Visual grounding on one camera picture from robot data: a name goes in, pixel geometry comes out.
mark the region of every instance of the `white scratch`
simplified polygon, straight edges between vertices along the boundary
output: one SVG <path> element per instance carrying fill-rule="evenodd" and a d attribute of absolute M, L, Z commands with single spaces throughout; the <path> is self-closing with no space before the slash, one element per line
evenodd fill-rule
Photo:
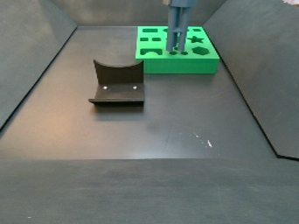
<path fill-rule="evenodd" d="M 211 141 L 209 140 L 209 145 L 210 145 L 210 147 L 213 148 L 213 145 L 211 145 Z"/>

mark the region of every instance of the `green block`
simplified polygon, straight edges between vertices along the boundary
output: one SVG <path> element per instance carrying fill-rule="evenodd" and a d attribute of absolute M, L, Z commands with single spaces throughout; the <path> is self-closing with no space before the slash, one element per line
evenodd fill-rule
<path fill-rule="evenodd" d="M 221 62 L 202 27 L 190 26 L 185 52 L 166 51 L 167 26 L 139 26 L 137 62 L 145 61 L 146 74 L 215 74 Z"/>

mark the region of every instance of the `black curved holder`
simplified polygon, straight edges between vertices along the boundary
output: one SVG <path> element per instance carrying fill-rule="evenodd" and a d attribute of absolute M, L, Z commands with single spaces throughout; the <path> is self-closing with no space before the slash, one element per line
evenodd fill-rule
<path fill-rule="evenodd" d="M 94 104 L 145 103 L 145 62 L 133 66 L 109 66 L 94 60 L 98 73 L 98 93 Z"/>

